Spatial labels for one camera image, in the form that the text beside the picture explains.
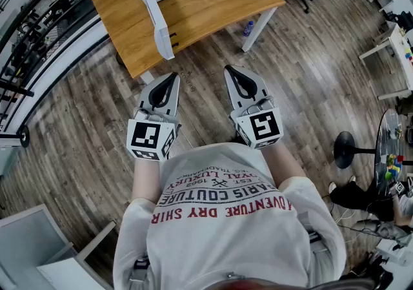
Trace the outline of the white frame desk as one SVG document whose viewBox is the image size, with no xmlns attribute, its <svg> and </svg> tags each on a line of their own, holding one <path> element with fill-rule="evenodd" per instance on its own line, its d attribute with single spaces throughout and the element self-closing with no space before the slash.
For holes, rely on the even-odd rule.
<svg viewBox="0 0 413 290">
<path fill-rule="evenodd" d="M 115 226 L 77 252 L 44 204 L 0 219 L 0 290 L 114 290 L 86 258 Z"/>
</svg>

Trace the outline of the person's white printed shirt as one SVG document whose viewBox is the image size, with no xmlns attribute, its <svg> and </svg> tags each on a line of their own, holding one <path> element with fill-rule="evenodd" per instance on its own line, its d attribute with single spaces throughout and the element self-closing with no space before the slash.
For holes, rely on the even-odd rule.
<svg viewBox="0 0 413 290">
<path fill-rule="evenodd" d="M 159 166 L 158 202 L 124 213 L 115 290 L 303 290 L 343 274 L 343 236 L 307 176 L 276 187 L 260 149 L 238 143 Z"/>
</svg>

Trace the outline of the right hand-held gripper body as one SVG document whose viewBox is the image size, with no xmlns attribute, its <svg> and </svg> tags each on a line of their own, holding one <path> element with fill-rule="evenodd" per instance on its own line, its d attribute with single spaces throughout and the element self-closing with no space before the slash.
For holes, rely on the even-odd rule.
<svg viewBox="0 0 413 290">
<path fill-rule="evenodd" d="M 271 96 L 244 109 L 233 110 L 230 119 L 243 143 L 251 149 L 275 144 L 284 135 L 281 114 Z"/>
</svg>

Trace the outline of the black metal railing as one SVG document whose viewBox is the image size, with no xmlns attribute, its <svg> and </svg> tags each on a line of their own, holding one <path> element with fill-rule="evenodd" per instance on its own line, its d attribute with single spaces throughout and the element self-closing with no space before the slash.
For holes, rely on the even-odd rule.
<svg viewBox="0 0 413 290">
<path fill-rule="evenodd" d="M 0 34 L 0 137 L 18 136 L 46 95 L 109 38 L 92 0 L 31 0 Z"/>
</svg>

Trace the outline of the person's left forearm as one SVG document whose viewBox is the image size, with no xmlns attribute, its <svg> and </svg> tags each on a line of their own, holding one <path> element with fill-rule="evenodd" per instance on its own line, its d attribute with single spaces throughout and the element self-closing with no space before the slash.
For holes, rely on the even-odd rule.
<svg viewBox="0 0 413 290">
<path fill-rule="evenodd" d="M 160 196 L 161 176 L 159 162 L 135 159 L 131 200 L 143 198 L 152 203 L 157 203 Z"/>
</svg>

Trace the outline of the wooden table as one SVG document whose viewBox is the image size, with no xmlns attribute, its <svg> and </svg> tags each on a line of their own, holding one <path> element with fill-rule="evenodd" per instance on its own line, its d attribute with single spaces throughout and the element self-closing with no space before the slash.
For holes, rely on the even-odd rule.
<svg viewBox="0 0 413 290">
<path fill-rule="evenodd" d="M 130 76 L 150 83 L 150 69 L 162 61 L 150 15 L 142 0 L 92 0 Z M 222 28 L 259 14 L 243 51 L 248 51 L 284 0 L 162 0 L 159 7 L 179 52 Z"/>
</svg>

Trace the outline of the pile of coloured blocks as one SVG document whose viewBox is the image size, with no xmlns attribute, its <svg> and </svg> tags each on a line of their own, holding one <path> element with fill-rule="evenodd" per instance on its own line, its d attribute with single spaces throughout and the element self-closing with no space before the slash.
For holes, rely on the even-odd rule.
<svg viewBox="0 0 413 290">
<path fill-rule="evenodd" d="M 389 154 L 385 158 L 386 163 L 386 173 L 385 179 L 390 180 L 397 180 L 401 174 L 402 170 L 402 163 L 404 161 L 404 156 L 402 155 L 395 155 Z"/>
</svg>

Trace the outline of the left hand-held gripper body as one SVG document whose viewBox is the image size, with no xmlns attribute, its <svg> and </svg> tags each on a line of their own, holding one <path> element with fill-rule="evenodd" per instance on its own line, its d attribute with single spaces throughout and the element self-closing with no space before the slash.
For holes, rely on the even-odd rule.
<svg viewBox="0 0 413 290">
<path fill-rule="evenodd" d="M 166 161 L 179 128 L 176 112 L 137 107 L 128 120 L 126 147 L 136 159 Z"/>
</svg>

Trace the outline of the person's right forearm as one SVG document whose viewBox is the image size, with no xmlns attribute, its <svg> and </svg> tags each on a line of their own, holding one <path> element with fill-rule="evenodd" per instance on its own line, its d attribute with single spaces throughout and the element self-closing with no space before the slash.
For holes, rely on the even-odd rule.
<svg viewBox="0 0 413 290">
<path fill-rule="evenodd" d="M 263 147 L 260 151 L 276 187 L 289 178 L 306 176 L 300 164 L 282 142 Z"/>
</svg>

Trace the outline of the black round disc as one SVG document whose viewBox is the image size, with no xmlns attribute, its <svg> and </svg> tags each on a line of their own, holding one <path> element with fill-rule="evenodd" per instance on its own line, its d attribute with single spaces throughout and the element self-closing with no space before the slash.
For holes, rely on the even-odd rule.
<svg viewBox="0 0 413 290">
<path fill-rule="evenodd" d="M 26 125 L 20 128 L 20 143 L 23 148 L 27 148 L 30 144 L 30 131 Z"/>
</svg>

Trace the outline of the round dark glass table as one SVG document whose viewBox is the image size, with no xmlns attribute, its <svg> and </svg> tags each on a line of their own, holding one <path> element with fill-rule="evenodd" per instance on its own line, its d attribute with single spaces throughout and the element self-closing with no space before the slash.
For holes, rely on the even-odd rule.
<svg viewBox="0 0 413 290">
<path fill-rule="evenodd" d="M 383 114 L 376 140 L 376 154 L 374 158 L 374 179 L 376 187 L 380 194 L 387 195 L 390 188 L 399 181 L 404 181 L 408 165 L 403 165 L 399 178 L 397 180 L 386 180 L 386 163 L 385 158 L 389 154 L 402 155 L 404 161 L 413 160 L 413 150 L 406 142 L 405 134 L 407 133 L 407 117 L 399 115 L 394 109 L 388 109 Z"/>
</svg>

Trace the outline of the white table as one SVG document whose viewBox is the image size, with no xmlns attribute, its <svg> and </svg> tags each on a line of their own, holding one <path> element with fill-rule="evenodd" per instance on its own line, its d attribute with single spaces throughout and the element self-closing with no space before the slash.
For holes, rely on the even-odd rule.
<svg viewBox="0 0 413 290">
<path fill-rule="evenodd" d="M 364 59 L 380 50 L 390 47 L 395 55 L 405 77 L 407 88 L 389 94 L 377 96 L 378 100 L 390 98 L 404 98 L 413 92 L 413 51 L 402 32 L 402 28 L 395 22 L 386 21 L 387 30 L 375 38 L 375 46 L 369 51 L 359 56 L 362 64 L 365 64 Z"/>
</svg>

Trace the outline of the black round pedestal base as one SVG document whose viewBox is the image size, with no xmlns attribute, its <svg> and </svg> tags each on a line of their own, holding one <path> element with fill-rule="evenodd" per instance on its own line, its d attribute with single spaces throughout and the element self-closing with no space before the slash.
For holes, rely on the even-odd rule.
<svg viewBox="0 0 413 290">
<path fill-rule="evenodd" d="M 334 161 L 338 168 L 349 167 L 356 154 L 375 154 L 375 149 L 362 149 L 356 147 L 354 137 L 348 131 L 340 132 L 334 142 Z"/>
</svg>

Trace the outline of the white device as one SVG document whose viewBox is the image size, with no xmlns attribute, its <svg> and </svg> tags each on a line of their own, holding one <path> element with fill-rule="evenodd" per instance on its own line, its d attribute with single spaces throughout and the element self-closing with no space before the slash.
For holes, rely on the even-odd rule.
<svg viewBox="0 0 413 290">
<path fill-rule="evenodd" d="M 384 260 L 402 267 L 413 264 L 413 244 L 402 246 L 394 240 L 382 239 L 376 245 L 376 251 Z"/>
</svg>

